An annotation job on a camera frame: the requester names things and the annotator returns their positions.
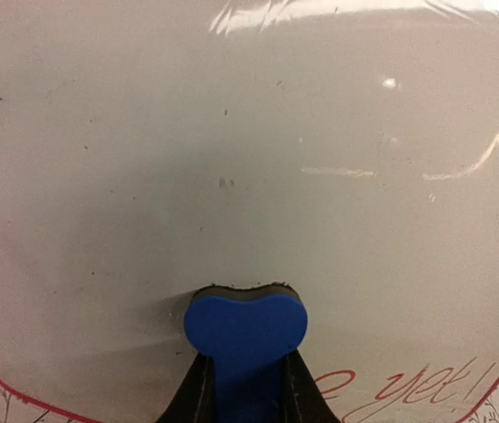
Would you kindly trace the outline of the pink framed whiteboard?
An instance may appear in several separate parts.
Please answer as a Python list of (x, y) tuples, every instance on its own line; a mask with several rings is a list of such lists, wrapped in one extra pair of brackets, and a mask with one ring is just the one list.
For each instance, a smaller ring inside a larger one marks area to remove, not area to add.
[(499, 422), (499, 1), (0, 1), (0, 422), (155, 421), (272, 282), (338, 420)]

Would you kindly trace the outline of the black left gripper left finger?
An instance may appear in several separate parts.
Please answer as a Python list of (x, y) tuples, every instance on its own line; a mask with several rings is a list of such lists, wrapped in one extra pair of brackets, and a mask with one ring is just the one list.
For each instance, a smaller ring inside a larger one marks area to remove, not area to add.
[(214, 422), (214, 363), (198, 353), (156, 423)]

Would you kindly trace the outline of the blue whiteboard eraser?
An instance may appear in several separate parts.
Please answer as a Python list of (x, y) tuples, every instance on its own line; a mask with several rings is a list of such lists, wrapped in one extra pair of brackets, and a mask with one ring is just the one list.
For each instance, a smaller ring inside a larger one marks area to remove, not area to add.
[(212, 359), (218, 422), (276, 422), (281, 362), (297, 350), (308, 314), (290, 286), (206, 286), (183, 318), (190, 344)]

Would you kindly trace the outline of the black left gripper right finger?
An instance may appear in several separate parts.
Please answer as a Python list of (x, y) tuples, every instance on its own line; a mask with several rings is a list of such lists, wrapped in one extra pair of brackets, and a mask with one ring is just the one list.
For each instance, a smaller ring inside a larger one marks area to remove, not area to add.
[(282, 422), (339, 423), (298, 351), (282, 360)]

